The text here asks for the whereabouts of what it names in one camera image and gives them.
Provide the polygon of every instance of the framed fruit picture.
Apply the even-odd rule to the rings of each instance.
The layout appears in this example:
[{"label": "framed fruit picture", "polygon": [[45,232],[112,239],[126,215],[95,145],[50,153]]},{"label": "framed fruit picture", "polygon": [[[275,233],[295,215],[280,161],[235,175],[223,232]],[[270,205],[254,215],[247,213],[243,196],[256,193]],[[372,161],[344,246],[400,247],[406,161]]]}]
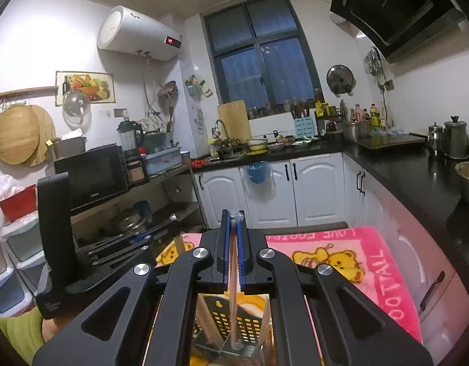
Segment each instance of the framed fruit picture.
[{"label": "framed fruit picture", "polygon": [[72,88],[80,89],[91,103],[116,103],[114,77],[108,73],[56,72],[58,92],[56,106],[63,106],[63,95]]}]

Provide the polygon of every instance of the range hood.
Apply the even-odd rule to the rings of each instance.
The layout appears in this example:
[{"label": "range hood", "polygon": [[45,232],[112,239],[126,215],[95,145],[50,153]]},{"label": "range hood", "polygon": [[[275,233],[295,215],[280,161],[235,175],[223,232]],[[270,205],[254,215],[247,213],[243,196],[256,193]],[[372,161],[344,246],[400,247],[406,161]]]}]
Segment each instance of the range hood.
[{"label": "range hood", "polygon": [[464,18],[451,0],[332,0],[390,63]]}]

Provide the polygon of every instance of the red plastic bin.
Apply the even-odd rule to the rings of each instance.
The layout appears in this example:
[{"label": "red plastic bin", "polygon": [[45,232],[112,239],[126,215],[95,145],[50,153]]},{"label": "red plastic bin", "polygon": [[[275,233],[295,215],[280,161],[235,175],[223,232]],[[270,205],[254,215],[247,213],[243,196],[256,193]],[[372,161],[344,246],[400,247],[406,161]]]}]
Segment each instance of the red plastic bin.
[{"label": "red plastic bin", "polygon": [[36,184],[0,202],[4,216],[12,223],[36,210]]}]

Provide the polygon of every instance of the metal bolt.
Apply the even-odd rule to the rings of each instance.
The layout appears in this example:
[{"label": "metal bolt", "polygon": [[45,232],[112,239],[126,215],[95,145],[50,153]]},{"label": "metal bolt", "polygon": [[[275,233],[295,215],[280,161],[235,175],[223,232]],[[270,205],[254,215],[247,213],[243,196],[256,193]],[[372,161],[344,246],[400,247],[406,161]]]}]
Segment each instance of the metal bolt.
[{"label": "metal bolt", "polygon": [[321,275],[331,275],[333,273],[333,267],[329,264],[319,264],[317,266],[317,272]]},{"label": "metal bolt", "polygon": [[209,254],[209,251],[206,248],[195,248],[192,254],[197,259],[203,259],[205,256]]},{"label": "metal bolt", "polygon": [[273,249],[265,248],[260,250],[260,256],[264,259],[271,259],[273,256],[275,256],[275,252],[273,251]]},{"label": "metal bolt", "polygon": [[134,273],[136,275],[145,275],[150,270],[150,266],[145,263],[140,263],[134,268]]}]

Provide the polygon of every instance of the white cylindrical water heater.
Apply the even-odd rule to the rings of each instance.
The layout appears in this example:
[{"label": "white cylindrical water heater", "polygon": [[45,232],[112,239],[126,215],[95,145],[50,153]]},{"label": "white cylindrical water heater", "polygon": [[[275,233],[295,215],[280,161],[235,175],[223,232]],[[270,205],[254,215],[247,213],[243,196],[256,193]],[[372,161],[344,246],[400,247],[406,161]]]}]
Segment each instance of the white cylindrical water heater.
[{"label": "white cylindrical water heater", "polygon": [[173,58],[181,43],[178,31],[122,5],[112,9],[97,35],[97,46],[101,49],[133,55],[141,50],[157,60]]}]

